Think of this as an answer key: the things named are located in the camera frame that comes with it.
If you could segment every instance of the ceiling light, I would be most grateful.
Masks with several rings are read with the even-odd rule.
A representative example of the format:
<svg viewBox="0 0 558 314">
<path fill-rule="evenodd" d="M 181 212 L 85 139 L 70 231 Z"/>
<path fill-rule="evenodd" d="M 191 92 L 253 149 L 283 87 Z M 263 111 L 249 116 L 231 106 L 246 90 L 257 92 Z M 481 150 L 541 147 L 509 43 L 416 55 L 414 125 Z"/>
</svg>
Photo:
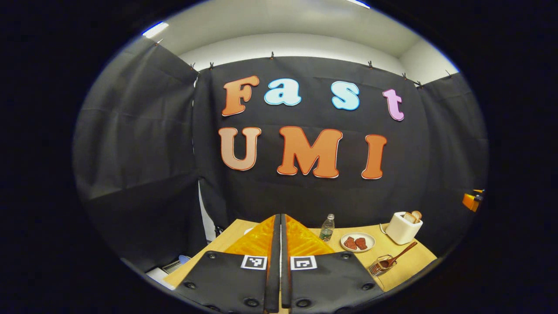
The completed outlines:
<svg viewBox="0 0 558 314">
<path fill-rule="evenodd" d="M 360 1 L 357 1 L 357 0 L 347 0 L 347 1 L 353 2 L 354 4 L 358 4 L 358 5 L 361 6 L 361 7 L 365 7 L 365 8 L 367 8 L 367 9 L 370 9 L 369 6 L 367 6 L 366 4 L 364 4 L 364 3 L 360 2 Z"/>
<path fill-rule="evenodd" d="M 147 38 L 152 38 L 153 36 L 159 34 L 162 30 L 167 28 L 168 25 L 169 24 L 167 24 L 165 22 L 160 22 L 159 24 L 155 25 L 154 27 L 151 27 L 150 29 L 148 29 L 142 35 L 147 37 Z"/>
</svg>

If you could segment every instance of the plate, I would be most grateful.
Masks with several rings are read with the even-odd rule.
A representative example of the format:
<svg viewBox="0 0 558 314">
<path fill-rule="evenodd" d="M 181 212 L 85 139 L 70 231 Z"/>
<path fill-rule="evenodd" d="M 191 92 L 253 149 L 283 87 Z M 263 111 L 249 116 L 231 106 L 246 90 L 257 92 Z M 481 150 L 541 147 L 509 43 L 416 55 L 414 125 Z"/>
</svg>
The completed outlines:
<svg viewBox="0 0 558 314">
<path fill-rule="evenodd" d="M 360 237 L 363 237 L 363 238 L 366 240 L 366 246 L 367 246 L 367 248 L 364 249 L 364 250 L 361 250 L 361 249 L 359 249 L 359 248 L 357 248 L 356 250 L 353 250 L 353 249 L 350 249 L 350 248 L 346 247 L 343 243 L 345 243 L 345 241 L 347 241 L 347 239 L 348 239 L 350 236 L 353 237 L 355 240 L 358 239 L 358 238 L 360 238 Z M 369 235 L 369 234 L 365 234 L 365 233 L 363 233 L 363 232 L 351 232 L 351 233 L 346 234 L 346 235 L 344 235 L 344 236 L 341 237 L 341 246 L 343 247 L 343 249 L 345 249 L 345 250 L 347 250 L 347 251 L 355 252 L 355 253 L 366 252 L 366 251 L 368 251 L 369 249 L 371 249 L 371 248 L 374 246 L 374 244 L 376 244 L 376 239 L 374 239 L 373 236 L 371 236 L 371 235 Z"/>
</svg>

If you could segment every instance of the water bottle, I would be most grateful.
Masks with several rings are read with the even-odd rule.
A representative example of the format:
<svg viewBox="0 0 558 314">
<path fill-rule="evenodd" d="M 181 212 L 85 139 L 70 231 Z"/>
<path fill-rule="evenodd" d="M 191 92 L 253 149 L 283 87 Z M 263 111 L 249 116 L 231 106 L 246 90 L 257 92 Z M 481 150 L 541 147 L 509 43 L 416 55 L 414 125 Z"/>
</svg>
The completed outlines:
<svg viewBox="0 0 558 314">
<path fill-rule="evenodd" d="M 326 221 L 324 221 L 324 224 L 321 225 L 320 239 L 326 242 L 331 239 L 333 229 L 335 229 L 335 222 L 333 222 L 333 218 L 335 218 L 335 215 L 333 215 L 332 213 L 329 214 L 328 219 L 326 219 Z"/>
</svg>

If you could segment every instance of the wooden table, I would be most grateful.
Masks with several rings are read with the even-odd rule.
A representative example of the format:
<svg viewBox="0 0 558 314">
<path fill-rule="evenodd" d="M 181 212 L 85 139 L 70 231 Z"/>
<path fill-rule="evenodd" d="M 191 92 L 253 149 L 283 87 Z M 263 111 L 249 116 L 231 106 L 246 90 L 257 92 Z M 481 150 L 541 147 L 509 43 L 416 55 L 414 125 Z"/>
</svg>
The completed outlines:
<svg viewBox="0 0 558 314">
<path fill-rule="evenodd" d="M 177 287 L 184 280 L 184 278 L 186 278 L 188 273 L 192 270 L 192 268 L 196 265 L 196 263 L 200 260 L 205 252 L 225 251 L 236 240 L 244 235 L 246 229 L 253 228 L 257 224 L 257 222 L 252 221 L 240 219 L 235 220 L 213 242 L 211 242 L 202 251 L 192 257 L 186 264 L 170 273 L 167 277 L 164 278 L 164 280 L 170 285 Z M 383 229 L 385 230 L 388 225 L 388 223 L 383 223 Z M 315 235 L 320 234 L 320 229 L 317 228 L 310 228 L 310 231 L 312 231 Z M 335 228 L 331 236 L 331 240 L 328 241 L 327 244 L 331 246 L 335 252 L 345 251 L 345 249 L 341 247 L 341 237 L 350 232 L 364 232 L 373 236 L 376 240 L 376 244 L 370 250 L 363 253 L 355 253 L 355 256 L 366 268 L 368 268 L 379 256 L 386 254 L 395 256 L 409 245 L 396 244 L 395 242 L 393 242 L 393 240 L 391 240 L 389 236 L 381 232 L 379 225 L 352 228 Z M 413 275 L 421 271 L 435 259 L 436 256 L 422 243 L 418 242 L 414 248 L 397 259 L 397 265 L 393 267 L 393 269 L 381 275 L 380 277 L 376 278 L 372 277 L 372 275 L 371 277 L 378 283 L 378 285 L 384 290 L 384 292 L 386 292 L 411 278 Z M 288 313 L 288 309 L 282 308 L 280 309 L 279 313 Z"/>
</svg>

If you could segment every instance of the wooden spoon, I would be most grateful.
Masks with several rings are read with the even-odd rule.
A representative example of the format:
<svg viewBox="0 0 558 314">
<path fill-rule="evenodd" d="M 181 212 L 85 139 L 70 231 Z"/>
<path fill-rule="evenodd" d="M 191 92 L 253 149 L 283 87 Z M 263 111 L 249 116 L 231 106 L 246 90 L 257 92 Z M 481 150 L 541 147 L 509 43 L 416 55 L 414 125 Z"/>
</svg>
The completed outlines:
<svg viewBox="0 0 558 314">
<path fill-rule="evenodd" d="M 399 258 L 399 256 L 403 255 L 403 253 L 405 253 L 406 251 L 409 251 L 410 249 L 413 248 L 413 246 L 417 245 L 417 242 L 413 242 L 411 243 L 407 248 L 405 248 L 403 250 L 403 252 L 399 253 L 399 255 L 395 256 L 394 258 L 388 259 L 388 260 L 382 260 L 380 261 L 380 265 L 384 268 L 389 268 L 391 267 L 391 265 L 393 264 L 393 262 L 395 262 L 396 259 Z"/>
</svg>

